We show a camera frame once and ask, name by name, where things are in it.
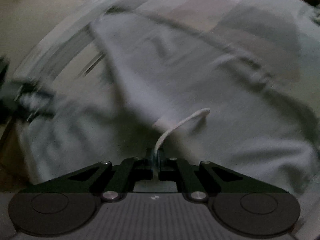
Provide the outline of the grey sweatpants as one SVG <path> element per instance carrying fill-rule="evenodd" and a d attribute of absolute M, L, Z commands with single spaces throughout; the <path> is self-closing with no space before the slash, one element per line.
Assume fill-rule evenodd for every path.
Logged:
<path fill-rule="evenodd" d="M 54 117 L 22 130 L 34 183 L 102 160 L 202 160 L 295 195 L 319 190 L 319 128 L 252 54 L 215 35 L 135 11 L 106 12 L 25 67 L 55 95 Z"/>

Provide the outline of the patterned grey bed sheet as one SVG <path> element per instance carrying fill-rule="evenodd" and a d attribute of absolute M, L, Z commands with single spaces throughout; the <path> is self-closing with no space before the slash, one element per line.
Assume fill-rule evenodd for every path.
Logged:
<path fill-rule="evenodd" d="M 52 101 L 55 94 L 44 88 L 40 81 L 23 75 L 25 67 L 49 58 L 52 49 L 60 45 L 69 30 L 80 30 L 106 12 L 119 11 L 135 11 L 165 19 L 215 35 L 247 51 L 279 79 L 289 96 L 313 111 L 319 128 L 319 27 L 311 19 L 312 7 L 299 0 L 90 0 L 57 25 L 33 49 L 16 73 L 17 77 L 27 79 L 31 86 L 39 89 L 22 96 L 23 103 L 36 113 L 31 122 L 38 117 L 54 117 Z M 20 140 L 22 130 L 29 124 L 20 126 Z M 161 181 L 158 177 L 159 159 L 175 157 L 167 155 L 164 148 L 173 132 L 173 129 L 167 130 L 144 155 L 134 156 L 151 161 L 153 177 L 137 181 L 133 191 L 123 200 L 103 204 L 88 223 L 72 232 L 59 236 L 32 236 L 20 232 L 18 239 L 319 238 L 319 190 L 298 196 L 284 189 L 298 200 L 300 217 L 293 230 L 281 236 L 239 235 L 219 224 L 205 205 L 185 200 L 174 181 Z M 175 158 L 188 161 L 184 157 Z M 97 163 L 106 162 L 121 164 L 109 160 Z"/>

